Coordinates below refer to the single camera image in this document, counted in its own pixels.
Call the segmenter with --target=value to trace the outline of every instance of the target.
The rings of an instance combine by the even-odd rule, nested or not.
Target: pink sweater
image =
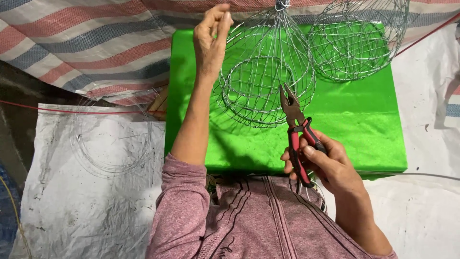
[[[147,259],[397,259],[366,253],[318,206],[322,197],[288,177],[249,176],[217,186],[206,168],[166,157]]]

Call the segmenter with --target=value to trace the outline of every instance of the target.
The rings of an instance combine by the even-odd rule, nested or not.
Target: wire basket
[[[301,109],[315,90],[312,55],[305,32],[287,14],[288,3],[252,15],[229,33],[214,94],[234,120],[254,128],[285,123],[279,85],[288,83]]]
[[[400,47],[409,0],[336,0],[318,16],[308,38],[318,74],[333,81],[367,77],[387,66]]]

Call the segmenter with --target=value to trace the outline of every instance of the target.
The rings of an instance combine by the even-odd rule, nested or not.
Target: fingernail
[[[315,149],[312,146],[306,146],[304,149],[305,154],[311,156],[315,153]]]

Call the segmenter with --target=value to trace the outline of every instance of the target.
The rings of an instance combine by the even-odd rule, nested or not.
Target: red wire
[[[53,110],[53,109],[38,108],[38,107],[33,107],[33,106],[24,105],[24,104],[18,104],[18,103],[14,103],[14,102],[3,101],[3,100],[0,100],[0,102],[6,103],[6,104],[11,104],[11,105],[16,105],[16,106],[19,106],[19,107],[42,110],[42,111],[50,111],[50,112],[67,112],[67,113],[84,113],[84,114],[141,113],[141,111],[132,111],[132,112],[73,112],[73,111],[63,111],[63,110]],[[164,111],[148,111],[148,112],[149,113],[165,113]]]
[[[430,31],[427,35],[421,37],[420,39],[416,40],[414,43],[410,44],[409,47],[407,47],[407,48],[403,49],[402,51],[398,52],[398,53],[396,54],[396,56],[399,55],[399,54],[401,54],[401,53],[403,53],[404,51],[406,51],[408,48],[412,47],[413,45],[419,43],[421,40],[425,39],[426,37],[430,36],[431,34],[437,32],[439,29],[441,29],[442,27],[445,27],[446,25],[448,25],[449,23],[453,22],[455,19],[458,19],[459,17],[460,17],[460,12],[457,13],[457,14],[456,14],[454,17],[452,17],[451,19],[447,20],[447,22],[445,22],[445,23],[439,25],[436,29]]]

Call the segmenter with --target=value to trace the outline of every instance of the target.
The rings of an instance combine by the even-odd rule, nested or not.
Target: green fabric
[[[178,30],[172,37],[165,155],[185,116],[193,89],[196,64],[193,30]],[[208,172],[282,173],[280,155],[288,145],[287,125],[255,129],[231,119],[211,96]],[[336,83],[317,77],[315,95],[305,109],[312,127],[342,142],[357,170],[403,172],[406,150],[388,66],[358,81]],[[363,179],[383,175],[362,174]]]

